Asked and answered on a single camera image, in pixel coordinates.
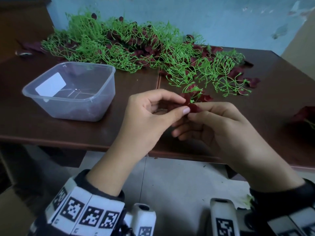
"tiled floor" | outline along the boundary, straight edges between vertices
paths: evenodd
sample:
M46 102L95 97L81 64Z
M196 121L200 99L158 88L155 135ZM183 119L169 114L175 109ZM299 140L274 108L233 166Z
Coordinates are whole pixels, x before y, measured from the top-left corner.
M60 167L34 146L26 146L43 171L51 192L58 190L70 175L91 168L103 156L87 152L79 168ZM315 174L300 173L315 181ZM247 182L226 178L223 165L174 159L143 158L124 184L126 205L141 202L157 214L154 235L197 235L204 229L213 197L227 198L236 207L246 208Z

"plastic container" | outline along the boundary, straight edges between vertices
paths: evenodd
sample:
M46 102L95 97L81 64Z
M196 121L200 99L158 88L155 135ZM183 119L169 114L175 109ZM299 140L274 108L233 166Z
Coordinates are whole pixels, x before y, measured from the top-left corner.
M111 65L60 63L26 85L22 93L50 116L80 121L99 121L115 95Z

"hand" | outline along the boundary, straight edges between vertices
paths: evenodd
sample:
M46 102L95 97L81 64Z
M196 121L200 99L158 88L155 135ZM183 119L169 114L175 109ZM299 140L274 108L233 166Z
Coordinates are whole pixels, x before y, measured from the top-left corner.
M176 93L164 89L147 91L130 96L123 124L115 140L140 160L153 149L166 129L190 112L189 107L176 108L168 113L166 102L183 104L186 100Z
M182 141L202 140L214 155L220 156L259 191L286 190L304 183L233 104L196 104L203 112L190 113L188 118L174 123L174 137Z

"tabletop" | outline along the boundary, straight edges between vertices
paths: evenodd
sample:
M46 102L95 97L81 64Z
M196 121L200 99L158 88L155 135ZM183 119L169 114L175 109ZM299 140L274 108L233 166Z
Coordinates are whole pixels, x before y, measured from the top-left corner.
M231 102L253 124L262 137L294 167L315 168L315 139L313 144L288 131L288 122L304 106L315 105L315 81L293 67L272 51L236 49L254 66L244 70L244 77L260 78L261 83L249 96L216 93L212 84L205 92L216 102ZM180 88L168 84L160 76L159 87L177 93ZM199 141L181 142L165 132L152 151L152 156L223 163L211 156Z
M14 57L0 64L0 141L42 146L106 151L123 121L128 97L156 89L158 69L136 74L117 70L116 95L98 122L62 120L49 116L22 88L57 64L49 55Z

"container rim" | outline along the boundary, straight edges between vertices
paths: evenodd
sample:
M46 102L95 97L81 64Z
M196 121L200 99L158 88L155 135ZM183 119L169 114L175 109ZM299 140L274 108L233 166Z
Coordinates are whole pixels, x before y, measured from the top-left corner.
M30 97L30 98L40 98L40 99L58 100L58 101L67 101L67 102L86 102L86 101L90 101L90 100L96 98L98 95L100 95L100 92L103 91L103 89L105 88L105 86L109 82L110 77L116 72L116 68L114 66L112 66L112 65L109 65L109 64L96 64L96 63L75 62L75 61L68 61L68 62L59 63L59 64L56 64L55 66L53 66L52 68L54 68L54 67L56 67L58 65L65 64L65 63L85 63L85 64L90 64L90 65L110 66L110 67L112 67L112 73L109 75L109 77L107 78L107 80L105 81L103 86L100 88L100 90L96 94L94 94L92 97L89 97L89 98L84 98L84 99L75 99L75 98L73 98L73 99L70 99L70 98L60 98L60 97L48 97L48 96L34 95L34 94L28 93L26 91L26 87L28 87L31 83L33 83L35 80L37 80L40 76L42 76L43 74L48 72L51 69L50 68L47 71L45 71L44 73L42 73L41 75L39 75L37 78L33 79L26 86L24 86L23 89L22 89L23 95L26 96L26 97Z

